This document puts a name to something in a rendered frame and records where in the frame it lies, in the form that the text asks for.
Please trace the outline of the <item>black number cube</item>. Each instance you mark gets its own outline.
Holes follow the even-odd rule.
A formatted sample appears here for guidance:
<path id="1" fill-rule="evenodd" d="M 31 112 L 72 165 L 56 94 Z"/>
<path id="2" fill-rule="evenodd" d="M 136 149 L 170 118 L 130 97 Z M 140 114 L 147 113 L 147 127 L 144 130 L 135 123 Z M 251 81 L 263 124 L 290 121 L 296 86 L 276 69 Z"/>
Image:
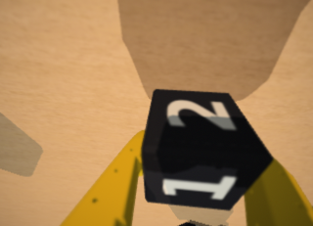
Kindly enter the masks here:
<path id="1" fill-rule="evenodd" d="M 229 93 L 156 89 L 142 151 L 145 199 L 231 210 L 273 157 Z"/>

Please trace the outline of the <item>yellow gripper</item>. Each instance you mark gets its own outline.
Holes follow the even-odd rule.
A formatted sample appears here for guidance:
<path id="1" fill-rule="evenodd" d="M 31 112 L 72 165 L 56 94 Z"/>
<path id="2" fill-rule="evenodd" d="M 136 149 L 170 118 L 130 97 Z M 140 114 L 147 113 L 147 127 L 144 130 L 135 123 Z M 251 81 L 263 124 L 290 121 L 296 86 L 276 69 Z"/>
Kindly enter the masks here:
<path id="1" fill-rule="evenodd" d="M 125 145 L 60 226 L 132 226 L 144 133 Z M 311 203 L 276 159 L 244 198 L 246 226 L 313 226 Z"/>

